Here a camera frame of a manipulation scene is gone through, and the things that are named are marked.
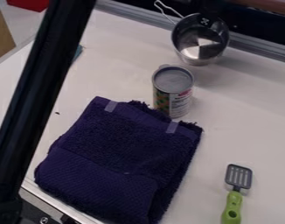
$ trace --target small saucepan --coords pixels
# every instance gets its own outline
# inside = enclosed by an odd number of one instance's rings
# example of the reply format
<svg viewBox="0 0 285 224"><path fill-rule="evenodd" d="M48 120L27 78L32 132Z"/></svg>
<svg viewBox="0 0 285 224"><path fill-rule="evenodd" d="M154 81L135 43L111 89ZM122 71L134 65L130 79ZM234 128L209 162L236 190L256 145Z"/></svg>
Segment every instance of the small saucepan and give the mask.
<svg viewBox="0 0 285 224"><path fill-rule="evenodd" d="M192 66L205 66L215 62L225 51L230 40L229 29L216 16L217 13L203 6L200 13L183 17L160 0L156 0L154 5L175 25L171 40L183 62ZM164 13L163 8L173 11L182 19L176 24Z"/></svg>

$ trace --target can lid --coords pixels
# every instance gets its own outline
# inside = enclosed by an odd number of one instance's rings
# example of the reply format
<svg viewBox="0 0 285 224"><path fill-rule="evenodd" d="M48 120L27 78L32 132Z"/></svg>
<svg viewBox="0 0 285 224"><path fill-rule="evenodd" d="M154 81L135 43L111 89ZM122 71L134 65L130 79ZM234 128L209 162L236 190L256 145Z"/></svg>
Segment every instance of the can lid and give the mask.
<svg viewBox="0 0 285 224"><path fill-rule="evenodd" d="M178 94L191 88L193 82L192 74L179 66L159 68L153 75L154 86L170 94Z"/></svg>

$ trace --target slotted spatula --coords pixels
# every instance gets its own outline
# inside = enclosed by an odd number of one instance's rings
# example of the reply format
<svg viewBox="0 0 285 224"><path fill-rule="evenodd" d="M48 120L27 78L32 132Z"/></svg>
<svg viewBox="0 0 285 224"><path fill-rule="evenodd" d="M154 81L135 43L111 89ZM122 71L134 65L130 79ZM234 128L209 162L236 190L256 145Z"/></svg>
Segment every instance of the slotted spatula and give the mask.
<svg viewBox="0 0 285 224"><path fill-rule="evenodd" d="M242 206L241 190L249 190L252 186L253 172L252 170L230 164L226 170L226 183L233 186L233 190L227 195L226 209L222 213L222 224L240 224Z"/></svg>

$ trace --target spatula handle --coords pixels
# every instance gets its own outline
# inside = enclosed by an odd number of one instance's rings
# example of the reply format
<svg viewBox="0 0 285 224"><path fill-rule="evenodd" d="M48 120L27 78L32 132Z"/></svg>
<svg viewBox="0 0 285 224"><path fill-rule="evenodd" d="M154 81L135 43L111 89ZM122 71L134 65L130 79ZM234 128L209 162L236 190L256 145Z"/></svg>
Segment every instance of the spatula handle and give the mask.
<svg viewBox="0 0 285 224"><path fill-rule="evenodd" d="M239 192L229 192L226 200L226 209L221 216L222 224L240 224L241 223L241 210L242 195Z"/></svg>

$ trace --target folded towel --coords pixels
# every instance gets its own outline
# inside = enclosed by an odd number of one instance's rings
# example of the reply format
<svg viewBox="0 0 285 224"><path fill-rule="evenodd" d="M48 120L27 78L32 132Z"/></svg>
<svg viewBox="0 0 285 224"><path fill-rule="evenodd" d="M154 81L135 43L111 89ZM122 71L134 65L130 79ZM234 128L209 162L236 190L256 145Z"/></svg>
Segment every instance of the folded towel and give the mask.
<svg viewBox="0 0 285 224"><path fill-rule="evenodd" d="M118 224L155 224L167 210L202 129L138 101L94 98L56 140L36 183L79 210Z"/></svg>

